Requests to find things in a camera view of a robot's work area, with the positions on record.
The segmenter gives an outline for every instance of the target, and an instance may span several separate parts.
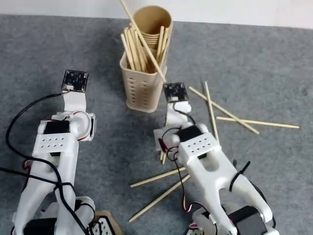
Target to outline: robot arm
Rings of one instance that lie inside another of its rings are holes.
[[[179,92],[180,88],[172,90],[174,94],[182,93]],[[178,121],[175,121],[173,110],[168,113],[172,121],[168,126],[155,130],[156,143],[164,143],[167,149],[177,147],[175,156],[197,184],[201,194],[199,202],[209,212],[207,214],[206,210],[199,209],[193,214],[198,227],[206,235],[215,234],[216,230],[220,235],[278,235],[275,229],[266,225],[272,220],[270,207],[244,175],[239,174],[233,181],[238,171],[207,127],[204,124],[180,122],[179,112],[176,113]],[[232,182],[232,191],[242,196],[248,206],[221,205],[219,190],[230,189]]]
[[[95,205],[88,197],[75,197],[75,171],[78,157],[79,141],[90,141],[95,132],[95,115],[86,113],[85,88],[88,73],[68,70],[63,81],[65,111],[53,115],[51,119],[41,121],[32,156],[53,163],[61,176],[63,195],[72,210],[79,202],[81,205],[75,213],[85,228],[94,217]],[[56,182],[57,178],[51,168],[44,163],[34,161],[31,175]],[[42,213],[40,219],[32,219],[39,205],[48,193],[54,192],[57,198]],[[53,234],[79,235],[84,234],[65,208],[59,189],[54,184],[30,178],[22,192],[17,212],[13,216],[17,235]]]

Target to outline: chopstick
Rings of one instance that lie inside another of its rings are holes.
[[[133,222],[135,219],[137,219],[138,217],[140,217],[142,214],[144,214],[147,210],[149,210],[150,208],[152,208],[155,204],[157,204],[159,201],[161,201],[164,197],[166,197],[168,194],[170,194],[171,192],[173,192],[176,188],[178,188],[181,183],[184,183],[186,180],[188,180],[190,178],[190,175],[186,175],[182,181],[178,181],[176,184],[174,184],[172,187],[170,187],[168,190],[166,190],[160,197],[158,197],[156,200],[154,200],[153,202],[151,202],[149,205],[147,205],[144,209],[142,209],[141,211],[139,211],[138,213],[136,213],[132,218],[130,218],[128,220],[128,222]]]
[[[206,98],[203,94],[201,94],[200,92],[198,92],[196,89],[194,89],[193,87],[189,87],[189,89],[190,89],[193,93],[197,94],[197,95],[200,96],[202,99],[204,99],[204,100],[207,101],[207,98]],[[230,113],[229,111],[227,111],[226,109],[222,108],[222,107],[221,107],[220,105],[218,105],[217,103],[213,102],[212,100],[211,100],[211,103],[212,103],[212,105],[213,105],[215,108],[219,109],[220,111],[222,111],[222,112],[225,113],[226,115],[232,117],[232,118],[235,119],[237,122],[239,122],[242,126],[248,128],[250,131],[254,132],[254,133],[257,134],[257,135],[260,134],[260,132],[258,132],[256,129],[254,129],[254,128],[251,127],[250,125],[246,124],[245,122],[241,121],[239,118],[237,118],[235,115],[231,114],[231,113]]]
[[[138,56],[137,56],[136,46],[135,46],[135,43],[134,43],[134,40],[133,40],[133,37],[131,34],[131,30],[127,31],[127,36],[128,36],[129,44],[131,45],[131,52],[132,52],[132,56],[133,56],[135,69],[137,71],[141,71],[141,67],[139,64]]]
[[[124,45],[125,53],[126,53],[126,56],[127,56],[127,59],[128,59],[128,63],[130,65],[131,69],[135,70],[133,57],[132,57],[132,54],[130,52],[130,49],[128,48],[128,45],[127,45],[127,42],[126,42],[124,34],[121,34],[121,38],[122,38],[122,42],[123,42],[123,45]]]
[[[179,170],[180,170],[180,172],[182,172],[183,170],[186,170],[186,168],[181,167],[181,168],[179,168]],[[154,180],[159,180],[159,179],[162,179],[162,178],[164,178],[164,177],[166,177],[166,176],[169,176],[169,175],[172,175],[172,174],[176,174],[176,173],[178,173],[178,169],[165,172],[165,173],[163,173],[163,174],[160,174],[160,175],[151,177],[151,178],[146,179],[146,180],[143,180],[143,181],[139,181],[139,182],[137,182],[137,183],[135,183],[135,184],[132,184],[132,185],[131,185],[131,188],[135,188],[135,187],[137,187],[137,186],[140,186],[140,185],[143,185],[143,184],[147,184],[147,183],[150,183],[150,182],[152,182],[152,181],[154,181]]]
[[[131,20],[131,22],[132,22],[132,24],[133,24],[133,27],[137,30],[139,39],[140,39],[141,43],[143,44],[143,46],[146,48],[147,53],[148,53],[148,55],[149,55],[149,57],[150,57],[150,59],[151,59],[153,65],[154,65],[154,67],[156,68],[157,72],[160,74],[160,77],[162,78],[163,82],[166,82],[165,76],[164,76],[163,72],[161,71],[161,68],[159,67],[159,65],[158,65],[158,63],[157,63],[157,61],[156,61],[156,59],[154,58],[152,52],[150,51],[150,49],[149,49],[149,47],[148,47],[146,41],[144,40],[144,38],[143,38],[143,36],[142,36],[142,34],[141,34],[141,32],[140,32],[140,30],[139,30],[139,28],[138,28],[138,26],[137,26],[135,20],[134,20],[134,18],[133,18],[133,16],[132,16],[131,12],[129,11],[129,9],[128,9],[126,3],[125,3],[125,1],[124,1],[124,0],[120,0],[120,1],[121,1],[122,5],[123,5],[125,11],[126,11],[126,14],[127,14],[128,17],[130,18],[130,20]]]
[[[210,98],[209,86],[207,85],[206,81],[204,82],[204,88],[205,88],[205,92],[206,92],[206,99],[207,99],[208,106],[209,106],[209,108],[208,108],[209,109],[209,115],[211,116],[211,121],[212,121],[212,125],[213,125],[214,136],[215,136],[215,139],[217,140],[217,142],[220,143],[219,134],[217,132],[215,117],[214,117],[214,113],[213,113],[212,101]]]
[[[163,41],[163,33],[164,33],[164,26],[161,26],[160,36],[159,36],[158,45],[157,45],[157,53],[156,53],[156,61],[158,61],[158,63],[159,63],[159,60],[160,60],[162,41]]]
[[[229,117],[216,117],[217,120],[225,120],[225,121],[236,121],[233,118]],[[296,125],[289,125],[289,124],[281,124],[281,123],[275,123],[275,122],[267,122],[267,121],[254,121],[254,120],[246,120],[241,119],[241,121],[245,123],[253,123],[253,124],[259,124],[259,125],[266,125],[266,126],[277,126],[277,127],[286,127],[286,128],[293,128],[293,129],[299,129],[300,126]]]

